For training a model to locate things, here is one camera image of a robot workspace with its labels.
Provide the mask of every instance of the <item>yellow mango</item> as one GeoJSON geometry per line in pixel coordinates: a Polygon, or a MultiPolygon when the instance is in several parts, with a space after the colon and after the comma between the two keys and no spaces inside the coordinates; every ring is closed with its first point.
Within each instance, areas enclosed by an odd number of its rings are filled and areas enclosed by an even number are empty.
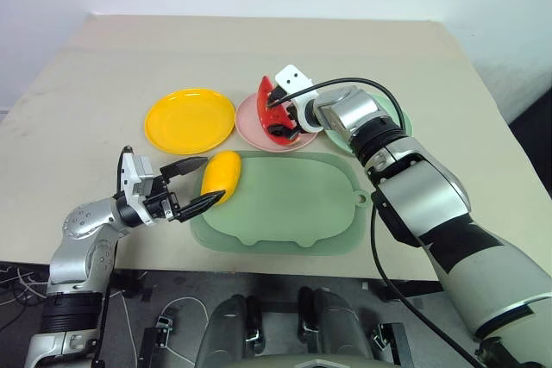
{"type": "Polygon", "coordinates": [[[218,153],[209,160],[209,164],[205,167],[204,180],[201,183],[201,194],[226,190],[223,198],[216,204],[226,202],[234,194],[241,171],[242,159],[240,158],[240,154],[234,151],[222,151],[218,153]]]}

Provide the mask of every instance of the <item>yellow plate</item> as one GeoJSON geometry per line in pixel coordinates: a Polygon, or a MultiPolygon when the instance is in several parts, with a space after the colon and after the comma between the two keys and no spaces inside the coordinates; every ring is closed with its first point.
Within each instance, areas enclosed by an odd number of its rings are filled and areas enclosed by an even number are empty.
{"type": "Polygon", "coordinates": [[[234,127],[234,107],[214,90],[177,90],[161,98],[147,113],[144,131],[160,150],[195,154],[223,142],[234,127]]]}

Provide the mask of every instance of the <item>table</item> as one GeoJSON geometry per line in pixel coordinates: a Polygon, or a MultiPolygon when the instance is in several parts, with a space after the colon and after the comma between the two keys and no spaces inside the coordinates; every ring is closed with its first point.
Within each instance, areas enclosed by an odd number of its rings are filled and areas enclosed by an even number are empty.
{"type": "MultiPolygon", "coordinates": [[[[288,63],[315,81],[360,76],[386,85],[414,135],[465,184],[474,218],[552,271],[548,194],[441,24],[183,16],[91,16],[0,124],[0,260],[48,263],[67,213],[114,192],[125,144],[154,168],[178,158],[142,131],[160,97],[201,86],[237,106],[262,75],[288,63]]],[[[252,147],[235,131],[209,154],[223,149],[252,147]]],[[[304,151],[347,157],[323,134],[304,151]]],[[[182,203],[197,178],[178,181],[182,203]]],[[[390,277],[436,278],[421,249],[399,244],[381,223],[377,235],[390,277]]],[[[120,243],[117,266],[378,277],[367,236],[342,256],[238,255],[200,246],[189,224],[177,222],[134,230],[120,243]]]]}

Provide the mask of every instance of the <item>pink plate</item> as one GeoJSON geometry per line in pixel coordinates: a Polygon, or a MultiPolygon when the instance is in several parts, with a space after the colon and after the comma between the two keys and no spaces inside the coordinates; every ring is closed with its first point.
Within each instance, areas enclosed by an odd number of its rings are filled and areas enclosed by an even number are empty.
{"type": "Polygon", "coordinates": [[[269,153],[288,153],[298,150],[316,138],[316,134],[301,134],[290,146],[280,146],[267,137],[257,116],[257,94],[245,98],[235,112],[235,129],[241,137],[260,150],[269,153]]]}

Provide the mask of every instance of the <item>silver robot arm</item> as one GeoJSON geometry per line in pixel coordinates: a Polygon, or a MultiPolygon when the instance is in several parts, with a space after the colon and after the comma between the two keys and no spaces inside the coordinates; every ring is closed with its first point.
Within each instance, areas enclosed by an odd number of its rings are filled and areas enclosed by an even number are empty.
{"type": "Polygon", "coordinates": [[[489,367],[552,366],[552,278],[470,217],[460,180],[364,90],[321,94],[320,125],[351,146],[393,237],[420,246],[489,367]]]}
{"type": "Polygon", "coordinates": [[[109,301],[116,245],[133,228],[156,220],[186,221],[215,204],[224,191],[200,196],[181,208],[167,185],[201,166],[192,157],[160,168],[154,176],[146,157],[122,150],[113,197],[78,206],[63,223],[63,239],[50,264],[41,327],[28,348],[25,368],[101,367],[98,360],[109,301]]]}

